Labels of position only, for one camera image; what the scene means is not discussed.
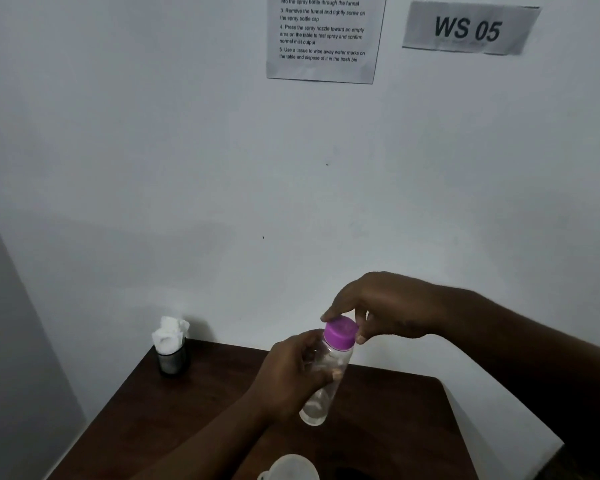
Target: brown wooden table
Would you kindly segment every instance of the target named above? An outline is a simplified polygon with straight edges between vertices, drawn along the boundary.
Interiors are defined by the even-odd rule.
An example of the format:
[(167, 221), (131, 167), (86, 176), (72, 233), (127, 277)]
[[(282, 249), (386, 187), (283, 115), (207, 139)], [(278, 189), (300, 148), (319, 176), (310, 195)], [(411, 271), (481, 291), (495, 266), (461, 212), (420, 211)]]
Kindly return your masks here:
[[(179, 378), (161, 377), (149, 350), (50, 480), (128, 479), (240, 397), (267, 354), (197, 340), (187, 347), (191, 366)], [(323, 425), (295, 417), (273, 426), (234, 478), (256, 480), (289, 453), (325, 480), (477, 480), (439, 380), (359, 365), (347, 369)]]

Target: tissue holder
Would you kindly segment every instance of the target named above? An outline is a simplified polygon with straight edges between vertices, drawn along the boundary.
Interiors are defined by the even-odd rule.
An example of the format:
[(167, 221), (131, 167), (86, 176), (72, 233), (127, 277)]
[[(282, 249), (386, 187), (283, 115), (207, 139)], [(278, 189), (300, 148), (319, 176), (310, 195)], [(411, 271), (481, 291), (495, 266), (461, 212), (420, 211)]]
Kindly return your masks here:
[(187, 341), (182, 341), (182, 347), (169, 355), (162, 355), (155, 352), (158, 357), (158, 368), (165, 377), (177, 377), (189, 368), (189, 352), (187, 351)]

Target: purple lid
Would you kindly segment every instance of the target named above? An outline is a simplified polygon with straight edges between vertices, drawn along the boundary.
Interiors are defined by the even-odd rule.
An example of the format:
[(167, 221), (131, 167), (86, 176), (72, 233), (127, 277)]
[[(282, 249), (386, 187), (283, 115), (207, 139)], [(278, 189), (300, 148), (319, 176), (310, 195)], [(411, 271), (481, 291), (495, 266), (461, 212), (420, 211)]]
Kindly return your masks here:
[(341, 315), (324, 327), (324, 339), (334, 349), (349, 350), (356, 343), (357, 331), (358, 325), (351, 318)]

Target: tissue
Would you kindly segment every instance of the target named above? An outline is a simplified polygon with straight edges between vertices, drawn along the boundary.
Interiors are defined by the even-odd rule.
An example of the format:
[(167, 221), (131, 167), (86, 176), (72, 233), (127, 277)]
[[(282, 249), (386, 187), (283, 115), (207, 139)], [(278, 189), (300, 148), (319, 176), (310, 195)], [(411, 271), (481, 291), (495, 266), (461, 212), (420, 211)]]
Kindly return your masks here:
[(179, 318), (160, 318), (160, 328), (151, 334), (156, 352), (170, 355), (182, 347), (184, 338), (189, 330), (189, 322)]

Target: forearm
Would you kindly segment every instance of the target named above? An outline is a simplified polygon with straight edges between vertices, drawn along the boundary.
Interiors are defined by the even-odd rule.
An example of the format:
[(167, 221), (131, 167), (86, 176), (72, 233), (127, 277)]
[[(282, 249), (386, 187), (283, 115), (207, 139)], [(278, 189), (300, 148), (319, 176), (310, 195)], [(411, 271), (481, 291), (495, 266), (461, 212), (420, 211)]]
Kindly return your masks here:
[(270, 424), (250, 393), (133, 480), (216, 480), (234, 471)]
[(441, 335), (517, 396), (568, 445), (600, 450), (600, 348), (464, 290)]

